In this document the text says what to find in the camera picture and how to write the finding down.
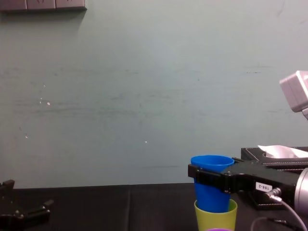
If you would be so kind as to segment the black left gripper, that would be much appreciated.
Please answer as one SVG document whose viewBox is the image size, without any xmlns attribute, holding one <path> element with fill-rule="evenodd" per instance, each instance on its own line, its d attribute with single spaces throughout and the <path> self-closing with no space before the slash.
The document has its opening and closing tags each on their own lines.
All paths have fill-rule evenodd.
<svg viewBox="0 0 308 231">
<path fill-rule="evenodd" d="M 14 184 L 14 180 L 7 180 L 0 184 L 0 230 L 24 231 L 48 223 L 54 200 L 48 200 L 19 216 L 9 215 L 13 211 Z"/>
</svg>

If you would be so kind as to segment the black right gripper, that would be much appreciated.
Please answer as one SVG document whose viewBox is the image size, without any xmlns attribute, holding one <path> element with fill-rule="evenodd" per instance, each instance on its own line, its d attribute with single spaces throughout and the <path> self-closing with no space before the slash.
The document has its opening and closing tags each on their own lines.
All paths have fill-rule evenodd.
<svg viewBox="0 0 308 231">
<path fill-rule="evenodd" d="M 235 163 L 243 162 L 237 157 L 232 159 Z M 260 190 L 258 183 L 264 184 L 268 191 L 279 188 L 282 193 L 294 193 L 299 179 L 296 173 L 279 171 L 260 164 L 234 164 L 221 173 L 188 164 L 188 177 L 223 193 Z"/>
</svg>

